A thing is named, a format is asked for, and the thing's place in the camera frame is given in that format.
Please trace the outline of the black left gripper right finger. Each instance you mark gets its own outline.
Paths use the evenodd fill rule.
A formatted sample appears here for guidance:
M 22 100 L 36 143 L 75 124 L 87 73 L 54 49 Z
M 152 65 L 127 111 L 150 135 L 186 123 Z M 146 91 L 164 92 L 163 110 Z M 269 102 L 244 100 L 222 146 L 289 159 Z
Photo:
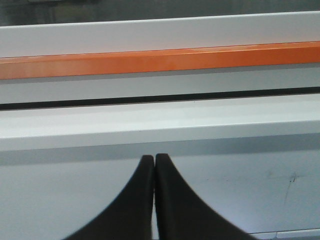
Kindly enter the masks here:
M 155 157 L 155 210 L 161 240 L 252 240 L 211 209 L 183 179 L 170 156 Z

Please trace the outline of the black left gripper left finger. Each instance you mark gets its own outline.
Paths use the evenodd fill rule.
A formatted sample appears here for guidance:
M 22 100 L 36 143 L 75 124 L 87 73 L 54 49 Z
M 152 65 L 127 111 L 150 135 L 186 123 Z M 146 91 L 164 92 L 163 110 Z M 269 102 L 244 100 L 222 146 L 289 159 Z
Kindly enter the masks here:
M 97 217 L 68 240 L 151 240 L 154 158 L 144 155 L 132 177 Z

